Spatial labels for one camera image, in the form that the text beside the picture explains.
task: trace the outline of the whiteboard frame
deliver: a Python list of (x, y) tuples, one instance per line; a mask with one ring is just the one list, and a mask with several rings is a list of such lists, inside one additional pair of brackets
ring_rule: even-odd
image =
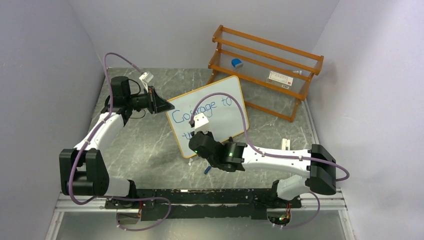
[[(201, 87), (196, 88), (196, 89), (194, 89), (194, 90), (191, 90), (191, 91), (189, 91), (189, 92), (183, 93), (183, 94), (181, 94), (181, 95), (179, 95), (179, 96), (176, 96), (176, 97), (173, 97), (173, 98), (169, 99), (169, 100), (168, 100), (168, 102), (173, 101), (173, 100), (176, 100), (176, 99), (179, 99), (179, 98), (181, 98), (181, 97), (184, 97), (185, 95), (188, 95), (188, 94), (191, 94), (191, 93), (197, 92), (197, 91), (199, 91), (199, 90), (201, 90), (201, 89), (207, 88), (207, 87), (209, 87), (209, 86), (211, 86), (211, 85), (214, 85), (214, 84), (217, 84), (217, 83), (223, 82), (223, 81), (225, 81), (225, 80), (227, 80), (227, 79), (234, 78), (234, 77), (236, 77), (236, 78), (237, 78), (237, 81), (238, 81), (238, 88), (240, 89), (241, 99), (242, 99), (242, 101), (243, 101), (243, 102), (241, 102), (241, 103), (239, 102), (239, 104), (242, 104), (242, 105), (243, 105), (243, 107), (244, 107), (244, 112), (246, 113), (246, 124), (247, 124), (247, 126), (246, 126), (246, 130), (249, 130), (249, 128), (250, 128), (250, 124), (249, 124), (248, 111), (246, 110), (246, 105), (245, 105), (245, 97), (243, 96), (242, 86), (240, 85), (240, 79), (239, 79), (239, 77), (238, 77), (238, 76), (236, 76), (236, 75), (231, 75), (231, 76), (226, 77), (226, 78), (224, 78), (224, 79), (221, 79), (221, 80), (218, 80), (218, 81), (212, 82), (212, 83), (210, 83), (210, 84), (208, 84), (208, 85), (204, 85), (204, 86), (201, 86)], [(168, 114), (166, 114), (166, 117), (168, 118), (168, 123), (169, 123), (169, 125), (171, 125), (172, 133), (173, 133), (173, 136), (175, 137), (176, 143), (178, 144), (178, 148), (179, 148), (179, 152), (181, 153), (181, 156), (182, 156), (183, 158), (185, 158), (185, 159), (189, 159), (189, 158), (191, 158), (191, 157), (193, 157), (193, 156), (196, 156), (197, 154), (196, 154), (196, 153), (194, 153), (194, 152), (193, 152), (193, 153), (194, 153), (193, 155), (190, 155), (190, 156), (187, 156), (187, 157), (183, 155), (183, 149), (181, 149), (181, 145), (180, 145), (180, 142), (178, 141), (178, 138), (177, 138), (177, 135), (176, 135), (176, 133), (175, 133), (174, 127), (173, 127), (173, 125), (172, 125), (172, 123), (171, 123), (170, 116), (169, 116)], [(238, 136), (238, 135), (240, 135), (240, 134), (242, 134), (242, 133), (244, 133), (244, 131), (241, 131), (241, 132), (239, 132), (239, 133), (235, 134), (235, 135), (234, 135), (234, 136), (232, 136), (232, 137)], [(226, 138), (226, 139), (222, 140), (222, 141), (221, 141), (221, 143), (223, 143), (223, 142), (225, 142), (225, 141), (228, 141), (228, 139), (230, 139), (230, 138)]]

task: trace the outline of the gray table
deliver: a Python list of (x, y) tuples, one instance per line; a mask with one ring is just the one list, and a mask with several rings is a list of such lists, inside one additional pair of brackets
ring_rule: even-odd
[[(154, 75), (149, 84), (164, 99), (204, 86), (212, 73), (210, 69), (151, 68), (144, 71), (150, 71)], [(140, 76), (132, 68), (110, 68), (108, 73), (111, 78), (124, 75), (138, 80)], [(216, 80), (225, 77), (227, 75), (218, 75)], [(241, 81), (241, 86), (245, 100), (290, 115), (294, 98), (244, 80)], [(131, 92), (136, 93), (137, 90), (137, 85), (131, 84)], [(98, 121), (108, 95), (105, 81), (92, 116), (91, 128)], [(297, 111), (294, 122), (250, 107), (246, 109), (250, 123), (249, 137), (256, 146), (279, 149), (282, 138), (291, 140), (292, 150), (311, 146), (312, 133), (308, 118), (301, 108)], [(136, 112), (132, 117), (141, 115), (142, 113)], [(245, 142), (243, 134), (234, 140)], [(289, 177), (288, 173), (271, 170), (226, 173), (211, 169), (205, 175), (208, 162), (196, 156), (191, 165), (188, 164), (189, 160), (182, 157), (164, 113), (147, 113), (142, 119), (130, 119), (102, 155), (111, 176), (134, 180), (137, 188), (270, 188), (273, 181)]]

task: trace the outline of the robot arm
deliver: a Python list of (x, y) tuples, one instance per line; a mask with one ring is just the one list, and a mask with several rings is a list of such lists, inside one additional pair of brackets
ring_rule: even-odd
[(194, 131), (191, 134), (188, 147), (206, 159), (213, 168), (227, 172), (266, 169), (293, 174), (288, 179), (278, 181), (277, 196), (283, 200), (292, 200), (310, 191), (322, 195), (336, 193), (335, 167), (302, 159), (314, 157), (335, 163), (334, 158), (321, 145), (313, 144), (311, 149), (296, 151), (255, 147), (268, 154), (297, 156), (298, 159), (261, 155), (252, 146), (244, 142), (234, 142), (232, 138), (225, 143), (215, 141), (208, 118), (203, 113), (194, 117)]
[[(104, 152), (118, 132), (127, 124), (134, 110), (148, 109), (151, 114), (162, 113), (175, 107), (158, 96), (153, 86), (146, 86), (142, 94), (131, 94), (129, 79), (125, 76), (114, 77), (111, 80), (113, 93), (113, 111), (106, 122), (88, 142), (82, 152), (77, 167), (85, 164), (85, 170), (78, 170), (73, 177), (72, 189), (76, 196), (117, 196), (137, 197), (137, 190), (132, 180), (110, 177), (103, 161), (101, 152)], [(109, 114), (109, 106), (101, 111), (98, 122)], [(63, 194), (69, 195), (68, 184), (72, 165), (78, 151), (88, 141), (88, 135), (72, 149), (64, 149), (59, 155), (60, 181)]]

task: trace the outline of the white connector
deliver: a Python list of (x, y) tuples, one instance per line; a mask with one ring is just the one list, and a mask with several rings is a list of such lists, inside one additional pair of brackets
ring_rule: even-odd
[(140, 79), (141, 83), (144, 86), (144, 89), (148, 91), (149, 87), (147, 86), (147, 84), (153, 79), (153, 74), (149, 71), (146, 71), (143, 72), (143, 74), (138, 79)]
[(193, 120), (194, 134), (196, 134), (197, 132), (203, 132), (204, 134), (207, 134), (209, 131), (211, 131), (211, 127), (209, 126), (209, 120), (203, 112), (195, 115)]
[(290, 150), (290, 140), (283, 138), (281, 141), (281, 150)]

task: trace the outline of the wooden shelf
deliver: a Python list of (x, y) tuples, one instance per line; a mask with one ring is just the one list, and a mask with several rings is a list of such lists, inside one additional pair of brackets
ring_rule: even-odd
[[(323, 56), (318, 56), (280, 43), (220, 25), (212, 37), (217, 43), (216, 51), (208, 67), (213, 69), (208, 84), (214, 81), (217, 72), (236, 75), (240, 79), (273, 89), (296, 98), (291, 116), (245, 102), (246, 105), (293, 122), (300, 101), (306, 99), (312, 77), (321, 72)], [(234, 68), (231, 60), (238, 58), (243, 67)], [(293, 78), (292, 85), (280, 87), (267, 82), (270, 71)]]

